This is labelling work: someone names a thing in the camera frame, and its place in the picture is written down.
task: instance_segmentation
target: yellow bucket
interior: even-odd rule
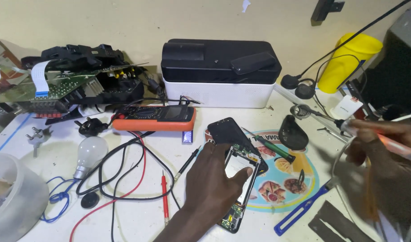
[[[354,33],[345,34],[338,41],[337,46],[349,39],[353,34]],[[346,80],[349,75],[357,71],[362,64],[379,53],[382,48],[383,44],[378,39],[359,34],[334,52],[332,57],[350,54],[356,56],[361,61],[361,64],[359,64],[358,60],[353,56],[342,56],[332,59],[323,72],[320,81],[318,81],[317,87],[325,93],[337,92],[338,89],[344,85],[344,80]]]

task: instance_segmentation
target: printer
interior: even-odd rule
[[[263,108],[282,66],[265,41],[172,39],[162,49],[161,69],[169,99],[186,96],[200,107]]]

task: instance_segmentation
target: black test lead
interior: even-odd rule
[[[184,163],[184,165],[181,167],[180,171],[177,172],[177,174],[174,176],[174,183],[177,182],[177,180],[179,179],[179,177],[181,176],[181,174],[184,172],[184,170],[186,170],[187,166],[190,164],[190,162],[192,162],[193,158],[196,157],[196,155],[199,152],[199,149],[201,148],[201,146],[199,146],[194,152],[192,152],[191,156],[189,157],[189,159],[187,159],[187,162]]]

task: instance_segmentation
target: white plastic bowl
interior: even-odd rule
[[[38,221],[48,204],[47,184],[15,157],[0,154],[0,179],[14,183],[0,207],[0,242],[15,242]]]

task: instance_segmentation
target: red wire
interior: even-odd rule
[[[144,145],[144,141],[143,141],[143,139],[141,138],[141,136],[138,136],[138,137],[140,138],[141,143]],[[126,197],[127,195],[133,193],[133,192],[138,188],[138,186],[141,184],[141,182],[143,181],[144,172],[146,171],[146,149],[143,148],[143,150],[144,150],[144,169],[143,169],[143,174],[141,175],[141,179],[140,179],[140,181],[138,182],[137,186],[136,186],[133,190],[131,190],[130,192],[128,192],[127,194],[123,195],[122,198],[124,198],[124,197]],[[112,203],[115,202],[115,201],[117,201],[117,200],[109,201],[109,202],[107,202],[106,204],[104,204],[104,205],[96,208],[96,209],[93,210],[92,212],[86,214],[86,216],[82,217],[82,219],[80,219],[79,222],[77,222],[77,224],[74,226],[73,230],[71,231],[71,235],[69,236],[69,242],[73,242],[74,231],[75,231],[75,229],[78,227],[78,225],[79,225],[85,218],[87,218],[87,217],[88,217],[89,215],[91,215],[92,213],[100,210],[101,208],[112,204]]]

